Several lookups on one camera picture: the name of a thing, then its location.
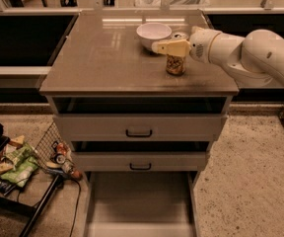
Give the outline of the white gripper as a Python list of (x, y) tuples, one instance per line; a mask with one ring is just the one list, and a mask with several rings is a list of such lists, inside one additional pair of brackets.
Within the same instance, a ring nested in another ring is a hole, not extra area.
[(189, 54), (195, 61), (208, 63), (211, 44), (220, 34), (220, 31), (193, 26), (189, 37), (190, 43), (186, 39), (155, 41), (152, 43), (152, 51), (178, 57)]

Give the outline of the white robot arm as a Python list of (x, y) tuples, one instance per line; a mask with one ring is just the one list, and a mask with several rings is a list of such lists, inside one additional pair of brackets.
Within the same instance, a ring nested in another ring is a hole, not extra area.
[(284, 88), (284, 39), (269, 30), (256, 30), (246, 37), (194, 27), (189, 39), (156, 41), (152, 51), (190, 56), (201, 63), (221, 67), (246, 87), (265, 86), (275, 80)]

